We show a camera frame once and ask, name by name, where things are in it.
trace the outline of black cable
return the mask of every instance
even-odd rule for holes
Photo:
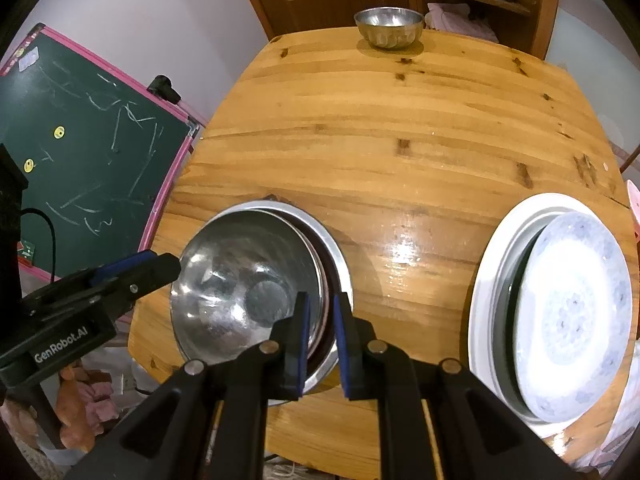
[[[53,228],[53,222],[51,222],[51,218],[49,218],[40,209],[27,207],[20,211],[20,216],[28,214],[38,215],[44,218],[45,222],[49,225],[49,229],[51,230],[51,281],[49,283],[53,283],[53,280],[56,277],[56,231]]]

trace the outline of white plate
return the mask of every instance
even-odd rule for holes
[[[555,218],[533,246],[515,315],[516,376],[534,415],[561,422],[597,402],[624,357],[632,311],[611,232],[584,213]]]
[[[544,422],[517,398],[516,386],[511,384],[515,379],[508,380],[506,370],[505,310],[522,251],[553,218],[569,211],[596,218],[575,198],[558,193],[527,198],[504,217],[482,256],[469,314],[469,369],[540,438],[559,433],[575,419],[553,424]]]

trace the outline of chalkboard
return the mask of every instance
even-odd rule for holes
[[[62,277],[138,250],[193,129],[168,104],[47,31],[32,31],[2,70],[0,142],[29,181],[23,207],[41,209],[54,224]],[[22,238],[35,244],[34,266],[50,272],[45,222],[24,216]]]

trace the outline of table top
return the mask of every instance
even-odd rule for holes
[[[599,445],[620,403],[638,318],[638,256],[626,188],[569,74],[485,41],[425,30],[400,52],[356,28],[273,38],[212,118],[170,195],[153,249],[180,255],[233,204],[274,194],[321,221],[351,271],[354,314],[412,358],[466,360],[484,248],[517,203],[560,192],[615,235],[634,321],[606,394],[548,440],[565,460]],[[183,362],[165,287],[139,301],[129,351],[156,379]],[[337,371],[271,408],[266,448],[353,479],[378,478],[374,402],[347,402]]]

